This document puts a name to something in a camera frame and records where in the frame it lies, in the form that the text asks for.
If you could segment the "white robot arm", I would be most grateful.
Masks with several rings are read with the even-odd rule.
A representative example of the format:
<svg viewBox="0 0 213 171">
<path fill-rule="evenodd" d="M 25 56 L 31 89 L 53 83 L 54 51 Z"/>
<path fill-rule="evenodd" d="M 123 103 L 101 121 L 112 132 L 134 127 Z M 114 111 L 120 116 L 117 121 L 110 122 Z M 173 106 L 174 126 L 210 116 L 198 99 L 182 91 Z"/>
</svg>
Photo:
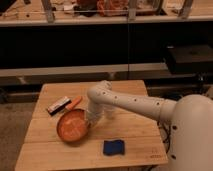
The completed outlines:
<svg viewBox="0 0 213 171">
<path fill-rule="evenodd" d="M 86 118 L 97 123 L 104 105 L 119 107 L 171 127 L 169 171 L 213 171 L 213 100 L 192 94 L 178 101 L 120 93 L 109 81 L 87 90 Z"/>
</svg>

